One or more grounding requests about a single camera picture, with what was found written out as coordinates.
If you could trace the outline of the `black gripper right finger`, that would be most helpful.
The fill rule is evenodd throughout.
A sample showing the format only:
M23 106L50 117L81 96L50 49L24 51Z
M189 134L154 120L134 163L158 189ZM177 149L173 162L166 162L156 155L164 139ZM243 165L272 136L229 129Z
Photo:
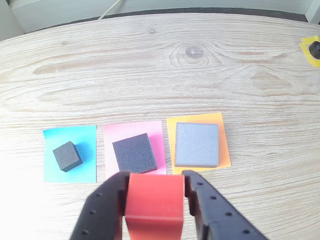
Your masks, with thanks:
M200 174L192 170L184 170L182 174L199 240L267 239Z

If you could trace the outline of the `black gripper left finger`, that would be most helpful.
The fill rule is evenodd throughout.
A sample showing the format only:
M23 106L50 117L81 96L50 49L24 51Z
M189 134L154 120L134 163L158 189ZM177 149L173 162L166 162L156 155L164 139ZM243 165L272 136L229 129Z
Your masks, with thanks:
M71 240L121 240L129 171L121 171L102 183L86 199Z

